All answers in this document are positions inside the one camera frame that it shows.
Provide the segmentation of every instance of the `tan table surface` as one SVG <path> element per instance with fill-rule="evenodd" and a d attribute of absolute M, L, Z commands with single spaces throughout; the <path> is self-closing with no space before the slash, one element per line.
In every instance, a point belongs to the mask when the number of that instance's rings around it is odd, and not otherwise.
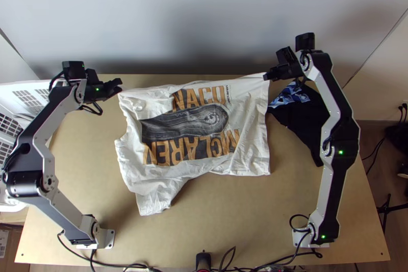
<path fill-rule="evenodd" d="M 105 75 L 101 79 L 113 77 L 121 77 L 124 85 L 133 88 L 237 76 Z M 270 96 L 275 97 L 286 83 L 271 83 Z M 114 146 L 126 131 L 125 118 L 117 97 L 100 105 L 102 116 L 69 113 L 52 144 L 60 190 L 82 213 L 92 213 L 103 227 L 116 230 L 114 247 L 98 250 L 97 260 L 193 267 L 195 255 L 203 249 L 212 253 L 217 264 L 236 245 L 233 265 L 254 267 L 294 252 L 288 220 L 316 208 L 322 167 L 314 165 L 309 149 L 272 115 L 266 116 L 270 176 L 206 174 L 190 180 L 170 209 L 141 217 L 135 195 L 122 180 Z M 323 258 L 300 256 L 293 264 L 390 259 L 360 158 L 348 172 L 338 219 L 340 237 L 330 248 L 319 250 Z M 56 238 L 60 231 L 30 207 L 16 262 L 88 265 L 60 246 Z"/>

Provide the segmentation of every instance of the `printed graphic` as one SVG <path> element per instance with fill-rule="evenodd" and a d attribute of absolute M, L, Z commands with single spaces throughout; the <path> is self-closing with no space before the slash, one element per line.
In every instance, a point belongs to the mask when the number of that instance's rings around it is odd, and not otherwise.
<path fill-rule="evenodd" d="M 220 104 L 207 104 L 180 109 L 152 119 L 140 120 L 142 142 L 170 140 L 185 136 L 208 136 L 220 133 L 228 122 L 228 114 Z"/>
<path fill-rule="evenodd" d="M 308 95 L 301 91 L 302 89 L 295 82 L 292 82 L 269 104 L 269 107 L 276 108 L 293 102 L 309 102 Z"/>
<path fill-rule="evenodd" d="M 175 92 L 171 111 L 140 120 L 145 144 L 143 163 L 172 166 L 184 160 L 234 152 L 239 130 L 224 130 L 228 123 L 225 104 L 230 100 L 228 87 L 225 90 L 224 86 Z"/>

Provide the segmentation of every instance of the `white wall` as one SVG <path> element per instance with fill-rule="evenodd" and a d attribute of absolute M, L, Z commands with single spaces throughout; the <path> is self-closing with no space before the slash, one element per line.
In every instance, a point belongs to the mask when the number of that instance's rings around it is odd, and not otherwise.
<path fill-rule="evenodd" d="M 0 83 L 29 80 L 38 80 L 38 77 L 13 47 L 0 35 Z"/>
<path fill-rule="evenodd" d="M 0 27 L 41 77 L 64 60 L 99 72 L 265 71 L 277 49 L 314 31 L 345 84 L 407 7 L 408 0 L 0 0 Z"/>
<path fill-rule="evenodd" d="M 360 120 L 399 120 L 408 103 L 408 15 L 344 88 Z"/>

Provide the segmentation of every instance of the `floor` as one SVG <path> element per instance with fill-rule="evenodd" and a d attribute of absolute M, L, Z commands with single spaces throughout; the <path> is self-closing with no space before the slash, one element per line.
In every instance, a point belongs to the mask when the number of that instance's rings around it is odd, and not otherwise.
<path fill-rule="evenodd" d="M 382 122 L 360 122 L 361 126 L 361 148 L 362 157 L 369 155 L 375 145 L 383 137 L 384 123 Z M 381 206 L 387 199 L 387 194 L 391 193 L 391 205 L 404 204 L 407 201 L 404 191 L 408 181 L 396 176 L 403 155 L 398 152 L 392 144 L 385 141 L 379 151 L 377 161 L 368 175 L 373 197 L 377 206 Z M 372 159 L 364 161 L 366 170 Z M 388 216 L 386 240 L 390 251 L 391 261 L 375 263 L 359 263 L 360 272 L 386 272 L 404 271 L 408 266 L 408 209 L 392 212 Z M 342 265 L 320 265 L 304 267 L 309 272 L 355 272 L 354 264 Z M 98 267 L 97 272 L 120 271 L 112 268 Z M 69 267 L 69 266 L 45 266 L 31 265 L 30 272 L 89 272 L 89 267 Z M 180 271 L 177 269 L 166 269 L 165 272 Z"/>

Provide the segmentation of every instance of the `cardboard box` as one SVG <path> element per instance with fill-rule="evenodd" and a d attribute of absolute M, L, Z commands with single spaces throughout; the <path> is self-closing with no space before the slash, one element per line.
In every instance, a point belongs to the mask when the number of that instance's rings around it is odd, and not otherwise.
<path fill-rule="evenodd" d="M 0 272 L 29 272 L 30 265 L 14 263 L 22 227 L 0 224 Z"/>

